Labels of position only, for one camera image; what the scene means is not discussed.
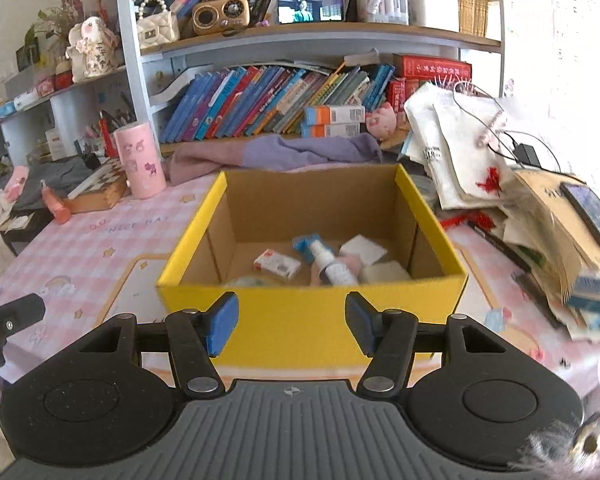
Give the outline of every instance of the pink cup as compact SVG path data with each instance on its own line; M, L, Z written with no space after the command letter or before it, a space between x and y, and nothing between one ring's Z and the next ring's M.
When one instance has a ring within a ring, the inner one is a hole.
M120 162L135 198L151 198L167 187L160 153L149 123L131 123L113 132Z

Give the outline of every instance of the phone screen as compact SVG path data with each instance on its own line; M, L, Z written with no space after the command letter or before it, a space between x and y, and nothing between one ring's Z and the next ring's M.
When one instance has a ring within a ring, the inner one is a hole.
M562 184L566 188L573 198L582 206L582 209L586 211L586 214L595 225L596 229L600 233L600 199L599 197L587 186L578 186L577 184Z
M279 23L341 22L343 0L278 0Z

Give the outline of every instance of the purple cloth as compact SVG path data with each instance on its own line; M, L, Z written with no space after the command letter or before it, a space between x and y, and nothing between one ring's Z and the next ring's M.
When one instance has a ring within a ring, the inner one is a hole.
M291 140L265 135L226 142L184 142L162 167L171 186L177 186L222 168L289 171L327 162L372 160L381 161L382 152L369 134Z
M369 162L381 158L380 146L370 134L360 134L348 139L283 139L279 135L270 135L247 143L241 165L245 168L288 171L312 164Z

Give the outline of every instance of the pen holder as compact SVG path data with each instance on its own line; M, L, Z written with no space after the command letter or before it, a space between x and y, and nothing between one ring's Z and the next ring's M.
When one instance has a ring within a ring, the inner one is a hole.
M113 133L135 198L151 198L167 187L149 123L132 123Z
M459 32L458 0L409 0L409 22L420 27Z
M403 6L400 6L400 12L394 12L391 16L386 12L384 0L380 0L377 12L368 12L368 5L370 1L371 0L356 0L358 22L401 23L401 25L409 24L409 0L400 0L400 4L403 3Z

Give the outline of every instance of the wooden shelf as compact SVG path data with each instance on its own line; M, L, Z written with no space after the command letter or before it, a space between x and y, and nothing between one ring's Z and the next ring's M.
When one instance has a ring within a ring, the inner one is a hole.
M186 54L200 54L218 48L234 48L236 46L263 45L284 41L390 41L396 43L395 52L399 52L399 44L403 42L436 44L500 52L499 41L478 38L468 34L439 30L437 28L400 25L398 23L291 23L272 27L253 27L237 32L232 36L210 34L197 36L188 40L180 40L157 47L150 47L141 52L142 61L165 59Z

